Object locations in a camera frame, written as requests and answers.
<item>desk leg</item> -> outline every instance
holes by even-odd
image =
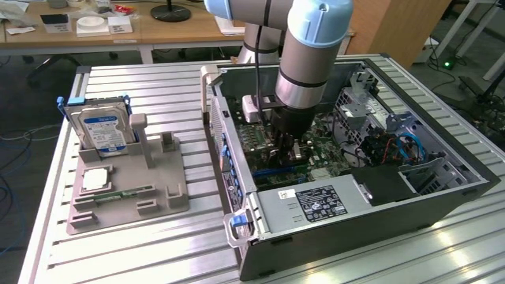
[[[493,80],[495,78],[495,75],[503,68],[505,68],[505,53],[502,54],[502,57],[499,57],[498,61],[494,63],[494,65],[489,69],[486,75],[484,75],[482,79],[486,81]]]
[[[477,28],[474,28],[469,38],[466,39],[464,45],[461,46],[460,50],[457,51],[457,57],[462,57],[465,55],[465,52],[470,48],[474,40],[477,39],[478,35],[481,34],[484,28],[490,22],[490,19],[494,17],[495,13],[501,10],[501,8],[494,7],[491,11],[489,11],[488,15],[484,17],[481,23],[478,24]]]
[[[464,24],[464,21],[466,20],[466,17],[468,15],[470,14],[474,6],[477,5],[477,1],[476,0],[470,0],[470,2],[468,3],[466,5],[466,8],[464,9],[464,11],[461,12],[461,15],[458,16],[456,22],[454,22],[454,25],[452,25],[452,28],[442,40],[442,42],[440,43],[438,47],[436,48],[436,51],[434,51],[434,54],[437,56],[440,56],[444,52],[444,49],[446,48],[452,38],[454,37],[454,34],[457,32],[457,30],[460,29],[461,25]]]
[[[152,45],[138,46],[140,56],[142,58],[142,64],[152,64]]]

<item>motherboard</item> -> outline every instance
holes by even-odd
[[[349,173],[352,165],[341,153],[332,133],[328,131],[332,117],[328,117],[326,114],[316,116],[312,128],[300,141],[301,149],[310,153],[308,162],[296,166],[273,167],[268,162],[272,151],[276,151],[270,137],[270,126],[246,123],[238,107],[233,108],[232,111],[238,140],[254,184],[260,191],[333,178]]]

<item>hard drive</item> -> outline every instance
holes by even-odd
[[[126,154],[126,144],[136,142],[129,126],[129,99],[72,98],[64,107],[82,149],[96,148],[100,157]]]

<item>paper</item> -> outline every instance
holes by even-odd
[[[225,36],[242,36],[245,32],[245,28],[234,27],[233,21],[222,19],[220,17],[214,17],[217,26],[222,35]]]
[[[28,27],[28,28],[8,28],[6,32],[9,34],[24,34],[28,33],[29,31],[34,31],[34,28]]]
[[[22,2],[18,2],[18,1],[4,1],[4,0],[0,0],[0,4],[14,4],[21,10],[22,12],[26,11],[28,9],[28,3],[22,3]],[[0,12],[0,19],[6,19],[5,15]]]

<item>aluminum table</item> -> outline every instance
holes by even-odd
[[[402,67],[368,55],[462,145],[501,177],[505,154]],[[65,233],[78,139],[66,121],[50,164],[18,283],[240,283],[225,241],[222,207],[200,113],[200,67],[193,62],[93,67],[77,74],[70,96],[128,95],[148,114],[148,135],[181,140],[190,209],[180,214]],[[396,111],[402,103],[382,86]],[[248,283],[494,283],[505,279],[505,182],[430,228],[401,235]]]

